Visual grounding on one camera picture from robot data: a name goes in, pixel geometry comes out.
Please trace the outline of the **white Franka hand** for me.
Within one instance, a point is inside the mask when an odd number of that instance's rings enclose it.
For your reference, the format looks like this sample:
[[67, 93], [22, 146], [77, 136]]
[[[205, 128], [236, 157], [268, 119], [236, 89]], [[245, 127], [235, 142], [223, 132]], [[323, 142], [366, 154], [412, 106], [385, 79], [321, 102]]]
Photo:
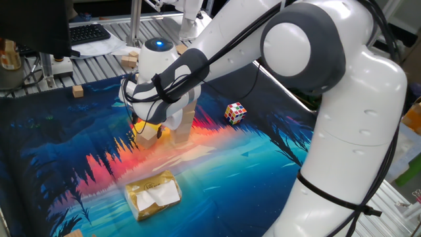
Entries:
[[[179, 111], [175, 112], [173, 115], [170, 115], [164, 122], [162, 122], [162, 125], [164, 127], [169, 128], [170, 130], [176, 130], [179, 125], [182, 123], [182, 117], [183, 117], [183, 109], [180, 109]], [[138, 117], [135, 113], [132, 113], [132, 124], [135, 125], [137, 123]], [[162, 136], [162, 126], [158, 127], [157, 130], [157, 138], [159, 139]]]

